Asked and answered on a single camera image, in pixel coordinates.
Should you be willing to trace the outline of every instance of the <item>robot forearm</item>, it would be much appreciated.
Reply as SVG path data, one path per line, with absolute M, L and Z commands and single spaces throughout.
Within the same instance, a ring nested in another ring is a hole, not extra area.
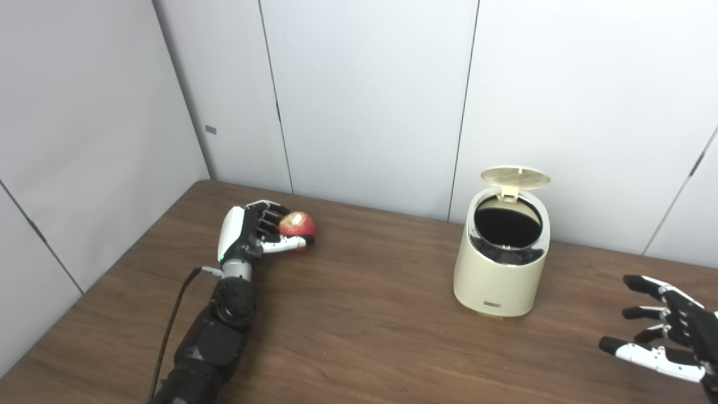
M 254 319 L 249 281 L 218 282 L 174 354 L 174 369 L 149 404 L 212 404 L 234 374 Z

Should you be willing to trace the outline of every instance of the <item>black cable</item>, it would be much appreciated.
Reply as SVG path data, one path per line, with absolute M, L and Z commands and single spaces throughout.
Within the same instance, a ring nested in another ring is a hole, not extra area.
M 154 376 L 152 377 L 152 386 L 149 388 L 149 397 L 147 398 L 147 402 L 149 403 L 152 401 L 152 398 L 154 397 L 154 391 L 157 388 L 157 379 L 159 378 L 159 370 L 162 368 L 162 359 L 164 359 L 164 350 L 167 348 L 167 340 L 169 339 L 169 332 L 172 330 L 172 324 L 174 323 L 174 318 L 177 316 L 177 311 L 180 309 L 180 303 L 182 302 L 182 296 L 185 294 L 185 289 L 187 289 L 187 286 L 192 283 L 192 281 L 195 279 L 197 274 L 199 274 L 202 271 L 202 268 L 195 268 L 192 270 L 189 276 L 187 276 L 187 279 L 185 279 L 185 282 L 182 283 L 182 288 L 179 289 L 179 294 L 177 295 L 177 301 L 174 302 L 174 308 L 172 309 L 172 315 L 169 317 L 169 322 L 167 322 L 167 330 L 164 332 L 164 337 L 162 338 L 162 345 L 159 348 L 159 357 L 157 358 L 157 365 L 154 367 Z

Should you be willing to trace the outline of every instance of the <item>white wall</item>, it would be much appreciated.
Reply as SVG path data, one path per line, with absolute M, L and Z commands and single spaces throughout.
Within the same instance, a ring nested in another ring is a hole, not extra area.
M 0 178 L 86 290 L 208 176 L 157 16 L 3 1 L 0 54 Z
M 158 1 L 200 129 L 266 119 L 201 134 L 215 170 L 284 173 L 283 127 L 302 195 L 463 221 L 482 170 L 532 165 L 554 238 L 641 253 L 718 122 L 713 1 L 483 0 L 474 36 L 476 1 L 261 0 L 281 126 L 257 2 Z
M 451 220 L 529 165 L 555 239 L 640 254 L 718 123 L 715 1 L 481 2 Z
M 646 255 L 718 268 L 717 178 L 718 142 L 714 139 Z
M 80 298 L 80 291 L 0 188 L 0 377 Z
M 263 0 L 294 192 L 446 219 L 476 0 Z
M 154 3 L 213 178 L 291 192 L 257 0 Z

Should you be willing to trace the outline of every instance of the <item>cable connector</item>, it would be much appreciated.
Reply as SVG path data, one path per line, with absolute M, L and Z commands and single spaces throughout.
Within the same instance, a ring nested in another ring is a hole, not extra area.
M 222 270 L 218 270 L 217 268 L 212 268 L 208 266 L 202 266 L 202 270 L 205 272 L 209 272 L 216 277 L 222 277 L 222 275 L 224 274 Z

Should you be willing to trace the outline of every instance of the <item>trash can opening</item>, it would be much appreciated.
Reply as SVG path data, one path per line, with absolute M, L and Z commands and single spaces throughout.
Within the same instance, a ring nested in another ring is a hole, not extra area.
M 476 208 L 474 225 L 484 240 L 503 249 L 530 247 L 543 229 L 538 211 L 529 203 L 521 198 L 503 202 L 496 196 Z

